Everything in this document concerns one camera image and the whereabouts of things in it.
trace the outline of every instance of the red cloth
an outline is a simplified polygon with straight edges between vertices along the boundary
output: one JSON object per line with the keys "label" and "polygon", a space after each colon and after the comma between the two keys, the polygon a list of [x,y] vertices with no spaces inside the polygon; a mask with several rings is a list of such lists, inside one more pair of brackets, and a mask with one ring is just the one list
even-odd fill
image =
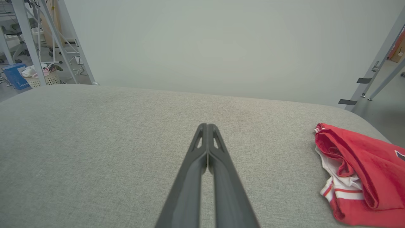
{"label": "red cloth", "polygon": [[320,123],[315,143],[340,163],[338,176],[357,174],[364,200],[330,201],[335,218],[349,225],[405,227],[405,149]]}

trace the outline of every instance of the red and white shirt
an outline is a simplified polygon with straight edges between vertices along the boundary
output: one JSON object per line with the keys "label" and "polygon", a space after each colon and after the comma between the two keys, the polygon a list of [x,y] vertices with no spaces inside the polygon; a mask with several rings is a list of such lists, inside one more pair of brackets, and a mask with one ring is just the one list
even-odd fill
{"label": "red and white shirt", "polygon": [[317,153],[330,174],[321,190],[345,224],[405,228],[405,149],[320,123]]}

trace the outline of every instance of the white panel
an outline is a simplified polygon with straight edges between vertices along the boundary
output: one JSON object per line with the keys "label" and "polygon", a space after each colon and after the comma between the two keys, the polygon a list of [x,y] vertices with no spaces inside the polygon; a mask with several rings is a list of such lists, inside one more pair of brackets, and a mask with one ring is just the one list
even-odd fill
{"label": "white panel", "polygon": [[65,2],[101,85],[334,106],[354,93],[405,5],[403,0]]}

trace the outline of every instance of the black tape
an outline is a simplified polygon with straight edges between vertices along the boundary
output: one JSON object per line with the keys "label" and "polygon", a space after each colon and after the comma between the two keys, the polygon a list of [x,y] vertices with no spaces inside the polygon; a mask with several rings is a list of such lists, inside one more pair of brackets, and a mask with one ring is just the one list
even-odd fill
{"label": "black tape", "polygon": [[344,105],[355,105],[357,101],[351,101],[351,100],[344,100],[340,99],[338,104],[344,104]]}
{"label": "black tape", "polygon": [[368,83],[370,83],[370,81],[371,81],[371,78],[362,78],[362,77],[359,77],[358,80],[357,80],[357,83],[368,84]]}

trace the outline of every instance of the laundry basket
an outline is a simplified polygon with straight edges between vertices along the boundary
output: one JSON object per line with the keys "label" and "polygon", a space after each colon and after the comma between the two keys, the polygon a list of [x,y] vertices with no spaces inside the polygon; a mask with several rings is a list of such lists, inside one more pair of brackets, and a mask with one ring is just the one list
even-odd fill
{"label": "laundry basket", "polygon": [[[28,84],[32,88],[40,87],[41,83],[39,82],[39,78],[34,78],[34,77],[29,77],[26,78]],[[49,73],[49,75],[45,76],[45,81],[47,85],[54,85],[54,84],[60,84],[60,79],[58,75],[56,74],[56,71]]]}

